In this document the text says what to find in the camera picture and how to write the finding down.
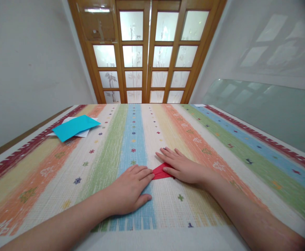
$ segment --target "wooden table edge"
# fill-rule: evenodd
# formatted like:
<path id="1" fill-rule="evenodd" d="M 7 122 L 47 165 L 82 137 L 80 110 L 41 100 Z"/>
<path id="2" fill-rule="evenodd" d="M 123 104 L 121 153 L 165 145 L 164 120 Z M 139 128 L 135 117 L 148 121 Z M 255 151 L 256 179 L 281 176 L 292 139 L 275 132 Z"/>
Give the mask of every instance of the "wooden table edge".
<path id="1" fill-rule="evenodd" d="M 31 128 L 30 130 L 24 132 L 23 134 L 19 135 L 18 137 L 12 139 L 11 141 L 9 141 L 8 143 L 6 143 L 5 145 L 0 147 L 0 155 L 5 152 L 6 150 L 10 149 L 12 146 L 14 146 L 15 144 L 17 144 L 18 142 L 22 141 L 23 139 L 25 139 L 26 137 L 30 136 L 32 133 L 34 133 L 35 131 L 37 131 L 39 128 L 41 128 L 42 126 L 44 126 L 45 124 L 49 123 L 50 121 L 52 121 L 53 119 L 55 119 L 57 116 L 59 116 L 61 113 L 64 113 L 65 111 L 67 111 L 68 109 L 70 109 L 73 106 L 69 106 L 65 109 L 63 109 L 62 111 L 54 114 L 53 116 L 49 117 L 48 119 L 44 120 L 43 122 L 41 122 L 40 124 L 34 126 L 33 128 Z"/>

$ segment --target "stack of paper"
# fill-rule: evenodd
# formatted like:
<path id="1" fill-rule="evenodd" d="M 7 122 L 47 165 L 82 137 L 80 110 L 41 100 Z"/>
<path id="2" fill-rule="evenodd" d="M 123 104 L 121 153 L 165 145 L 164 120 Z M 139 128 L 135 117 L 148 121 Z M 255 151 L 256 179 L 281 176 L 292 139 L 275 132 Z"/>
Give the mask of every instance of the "stack of paper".
<path id="1" fill-rule="evenodd" d="M 56 135 L 62 142 L 73 136 L 85 138 L 88 135 L 90 128 L 100 125 L 97 119 L 98 118 L 90 118 L 86 115 L 68 117 L 61 125 L 53 129 L 54 133 L 50 133 L 47 136 Z"/>

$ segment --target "tablecloth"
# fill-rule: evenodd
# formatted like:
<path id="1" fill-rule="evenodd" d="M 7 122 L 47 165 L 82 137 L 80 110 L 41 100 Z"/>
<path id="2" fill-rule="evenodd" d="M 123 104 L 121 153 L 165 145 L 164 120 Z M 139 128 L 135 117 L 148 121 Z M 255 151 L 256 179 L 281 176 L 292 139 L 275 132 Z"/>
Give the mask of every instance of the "tablecloth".
<path id="1" fill-rule="evenodd" d="M 62 143 L 47 136 L 66 117 L 84 114 L 101 122 L 88 137 Z M 0 162 L 0 245 L 109 186 L 131 165 L 156 168 L 155 152 L 166 146 L 220 173 L 305 237 L 304 153 L 213 106 L 108 104 L 75 107 Z M 144 193 L 153 200 L 105 220 L 77 248 L 247 248 L 207 192 L 165 178 Z"/>

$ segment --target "teal paper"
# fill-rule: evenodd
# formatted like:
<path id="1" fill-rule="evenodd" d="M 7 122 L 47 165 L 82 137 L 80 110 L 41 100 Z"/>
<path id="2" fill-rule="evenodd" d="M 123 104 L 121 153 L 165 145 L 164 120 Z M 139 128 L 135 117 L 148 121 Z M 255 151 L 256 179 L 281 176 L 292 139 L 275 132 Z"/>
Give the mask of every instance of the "teal paper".
<path id="1" fill-rule="evenodd" d="M 62 142 L 64 142 L 72 136 L 75 136 L 77 133 L 97 125 L 100 125 L 100 123 L 86 115 L 83 115 L 55 127 L 53 132 Z"/>

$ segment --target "hand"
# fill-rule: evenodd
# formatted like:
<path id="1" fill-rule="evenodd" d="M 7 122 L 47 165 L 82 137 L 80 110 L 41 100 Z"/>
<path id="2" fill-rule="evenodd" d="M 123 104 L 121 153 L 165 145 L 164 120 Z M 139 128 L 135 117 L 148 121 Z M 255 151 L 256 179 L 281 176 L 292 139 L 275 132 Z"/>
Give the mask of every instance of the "hand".
<path id="1" fill-rule="evenodd" d="M 152 199 L 149 194 L 141 195 L 155 176 L 152 172 L 146 166 L 131 166 L 104 189 L 105 196 L 109 198 L 111 215 L 131 213 Z"/>
<path id="2" fill-rule="evenodd" d="M 169 148 L 160 149 L 164 154 L 156 152 L 156 155 L 173 168 L 164 167 L 163 171 L 177 179 L 190 184 L 204 184 L 211 170 L 186 158 L 177 148 L 175 152 Z"/>

